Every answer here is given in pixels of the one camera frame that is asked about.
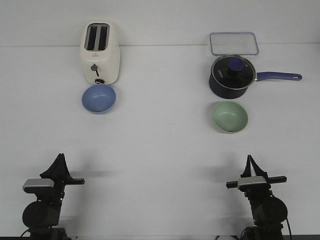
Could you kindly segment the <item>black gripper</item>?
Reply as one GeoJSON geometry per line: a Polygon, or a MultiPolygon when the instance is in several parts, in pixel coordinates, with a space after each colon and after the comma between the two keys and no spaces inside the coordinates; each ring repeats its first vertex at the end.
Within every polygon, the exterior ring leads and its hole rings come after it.
{"type": "Polygon", "coordinates": [[[39,175],[42,179],[50,179],[53,181],[53,187],[45,187],[41,192],[41,200],[62,200],[65,196],[65,187],[67,185],[84,185],[84,178],[73,178],[67,167],[65,155],[59,153],[52,165],[39,175]],[[62,161],[62,175],[60,172],[60,164],[62,161]]]}
{"type": "MultiPolygon", "coordinates": [[[[253,167],[255,175],[264,177],[267,183],[255,185],[251,188],[247,188],[246,191],[241,191],[244,193],[245,197],[248,198],[249,200],[252,197],[253,198],[263,198],[263,196],[265,196],[265,195],[270,195],[269,191],[271,189],[271,184],[285,183],[287,181],[286,176],[268,177],[268,173],[266,171],[263,171],[258,166],[258,164],[255,162],[253,157],[250,155],[247,156],[245,169],[244,169],[243,173],[241,174],[241,178],[251,177],[251,165],[253,167]]],[[[237,181],[227,181],[226,187],[228,189],[237,188],[238,180],[237,181]]]]}

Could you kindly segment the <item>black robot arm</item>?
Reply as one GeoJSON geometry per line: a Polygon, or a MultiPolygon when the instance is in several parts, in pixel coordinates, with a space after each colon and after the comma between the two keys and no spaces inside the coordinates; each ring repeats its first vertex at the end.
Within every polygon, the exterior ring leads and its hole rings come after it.
{"type": "Polygon", "coordinates": [[[60,153],[52,165],[39,178],[29,178],[22,189],[34,194],[36,201],[22,213],[22,222],[30,233],[31,240],[69,240],[66,230],[58,227],[65,187],[83,185],[84,178],[73,178],[67,167],[65,155],[60,153]]]}
{"type": "Polygon", "coordinates": [[[254,226],[246,227],[240,240],[283,240],[282,222],[288,221],[285,203],[275,197],[272,184],[285,183],[286,176],[269,177],[249,154],[243,173],[237,181],[228,181],[228,189],[238,189],[248,199],[254,226]]]}

